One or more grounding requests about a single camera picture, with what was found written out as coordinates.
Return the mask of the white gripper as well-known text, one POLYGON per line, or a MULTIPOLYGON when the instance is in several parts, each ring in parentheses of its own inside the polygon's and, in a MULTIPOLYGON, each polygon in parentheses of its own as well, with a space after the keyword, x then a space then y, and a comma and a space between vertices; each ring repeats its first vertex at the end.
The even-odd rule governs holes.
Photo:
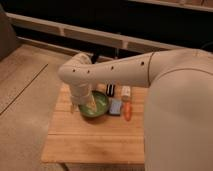
POLYGON ((74 105, 83 105, 93 111, 97 111, 96 102, 94 96, 91 93, 85 96, 70 95, 70 99, 74 105))

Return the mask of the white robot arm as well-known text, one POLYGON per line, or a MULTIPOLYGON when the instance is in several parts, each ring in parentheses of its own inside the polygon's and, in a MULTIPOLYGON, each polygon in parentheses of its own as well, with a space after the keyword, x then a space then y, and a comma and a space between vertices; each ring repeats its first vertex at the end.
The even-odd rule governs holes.
POLYGON ((92 84, 148 89, 145 171, 213 171, 213 53, 186 48, 97 64, 79 53, 58 74, 76 104, 91 99, 92 84))

